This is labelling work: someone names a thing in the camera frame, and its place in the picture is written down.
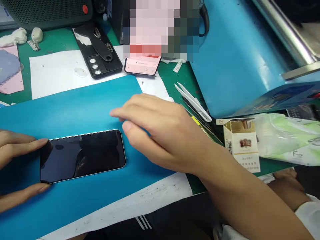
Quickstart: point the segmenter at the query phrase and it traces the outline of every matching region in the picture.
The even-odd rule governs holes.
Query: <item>black phone screen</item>
[[[124,167],[121,132],[52,139],[40,149],[40,181],[55,183]]]

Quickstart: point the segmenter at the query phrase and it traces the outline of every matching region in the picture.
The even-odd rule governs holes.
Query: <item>hand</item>
[[[28,135],[0,130],[0,169],[7,165],[12,158],[38,150],[47,141],[46,138],[36,140]],[[0,196],[0,213],[26,202],[49,187],[49,184],[36,183],[26,189]]]
[[[216,153],[231,156],[224,147],[210,140],[177,103],[147,94],[134,95],[110,115],[120,121],[127,120],[122,128],[130,144],[164,168],[203,176],[212,166]]]

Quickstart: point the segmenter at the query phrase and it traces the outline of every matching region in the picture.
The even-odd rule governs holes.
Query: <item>phone screen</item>
[[[124,167],[121,132],[52,139],[40,149],[40,181],[55,183]]]
[[[158,69],[161,57],[143,56],[127,58],[124,70],[128,73],[154,75]]]

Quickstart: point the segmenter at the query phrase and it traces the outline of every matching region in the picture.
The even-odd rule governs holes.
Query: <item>pixelated area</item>
[[[199,0],[127,0],[123,14],[124,58],[199,53]]]

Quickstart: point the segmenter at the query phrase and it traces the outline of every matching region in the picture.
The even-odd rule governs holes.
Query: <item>blue mat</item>
[[[40,196],[0,214],[0,239],[34,240],[171,174],[132,148],[111,109],[141,93],[132,75],[0,108],[0,128],[60,138],[119,129],[127,165],[119,170],[59,182]],[[0,171],[0,192],[39,182],[39,153],[14,159]]]

